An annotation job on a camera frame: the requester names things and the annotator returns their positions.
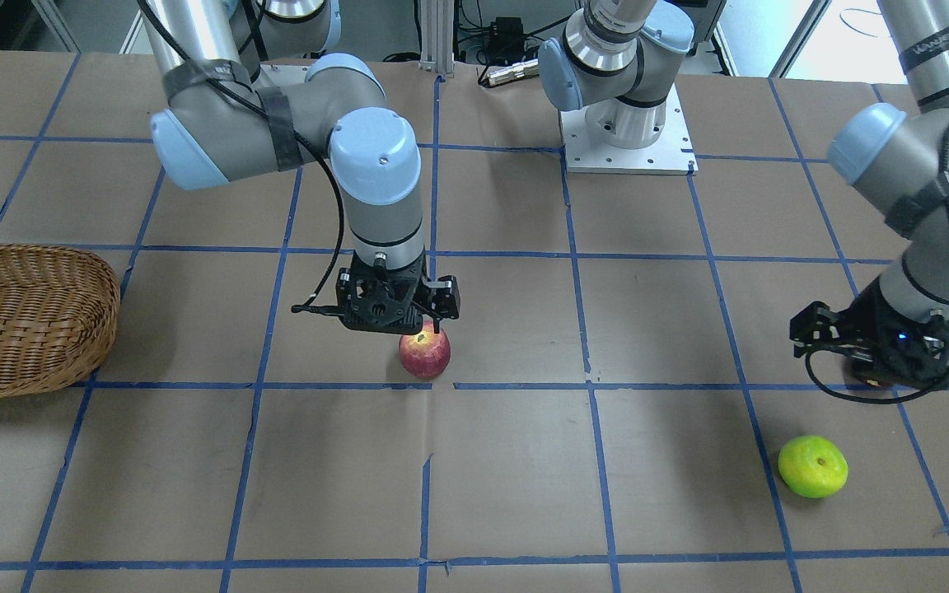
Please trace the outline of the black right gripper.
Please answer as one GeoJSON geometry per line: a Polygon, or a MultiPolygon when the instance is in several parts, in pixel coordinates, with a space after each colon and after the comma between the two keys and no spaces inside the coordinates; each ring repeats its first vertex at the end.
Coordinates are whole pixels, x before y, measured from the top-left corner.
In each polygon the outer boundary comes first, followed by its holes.
{"type": "Polygon", "coordinates": [[[336,304],[342,308],[344,326],[365,333],[419,333],[432,314],[426,263],[421,254],[405,267],[387,269],[354,255],[336,281],[336,304]]]}

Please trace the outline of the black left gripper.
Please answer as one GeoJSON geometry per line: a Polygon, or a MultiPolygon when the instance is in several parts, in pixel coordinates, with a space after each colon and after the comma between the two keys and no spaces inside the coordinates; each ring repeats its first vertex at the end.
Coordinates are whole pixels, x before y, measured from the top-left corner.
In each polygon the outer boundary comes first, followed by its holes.
{"type": "Polygon", "coordinates": [[[873,374],[916,390],[949,387],[949,319],[911,320],[896,311],[873,280],[841,312],[813,301],[788,322],[795,359],[817,352],[863,352],[873,374]]]}

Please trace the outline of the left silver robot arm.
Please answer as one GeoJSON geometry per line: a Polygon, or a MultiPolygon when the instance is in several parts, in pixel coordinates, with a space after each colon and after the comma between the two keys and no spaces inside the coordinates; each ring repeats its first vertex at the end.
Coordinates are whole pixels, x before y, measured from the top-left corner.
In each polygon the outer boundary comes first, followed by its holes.
{"type": "MultiPolygon", "coordinates": [[[[847,309],[803,308],[788,337],[805,363],[835,353],[863,382],[930,393],[949,386],[949,1],[880,9],[919,113],[867,106],[828,159],[909,244],[847,309]]],[[[540,78],[551,105],[587,113],[607,145],[643,149],[692,41],[690,17],[667,2],[591,1],[540,46],[540,78]]]]}

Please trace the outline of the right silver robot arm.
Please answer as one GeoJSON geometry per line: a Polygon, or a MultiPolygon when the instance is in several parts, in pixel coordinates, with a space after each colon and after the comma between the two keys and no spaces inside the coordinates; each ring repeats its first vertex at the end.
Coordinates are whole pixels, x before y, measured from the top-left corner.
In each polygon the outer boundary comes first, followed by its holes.
{"type": "Polygon", "coordinates": [[[140,1],[168,105],[150,118],[162,168],[199,190],[313,164],[353,237],[336,302],[295,314],[414,335],[459,315],[458,282],[427,273],[422,159],[409,121],[358,57],[333,53],[335,1],[140,1]]]}

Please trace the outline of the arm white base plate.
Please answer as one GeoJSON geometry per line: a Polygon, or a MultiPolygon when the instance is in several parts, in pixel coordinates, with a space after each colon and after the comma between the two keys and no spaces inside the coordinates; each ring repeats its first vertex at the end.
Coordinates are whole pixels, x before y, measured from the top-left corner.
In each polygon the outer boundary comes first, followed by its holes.
{"type": "Polygon", "coordinates": [[[310,68],[311,65],[306,63],[261,63],[259,75],[251,83],[252,89],[261,90],[274,86],[287,87],[305,83],[310,68]]]}
{"type": "Polygon", "coordinates": [[[699,170],[676,86],[652,108],[610,99],[562,112],[559,124],[571,172],[688,175],[699,170]]]}

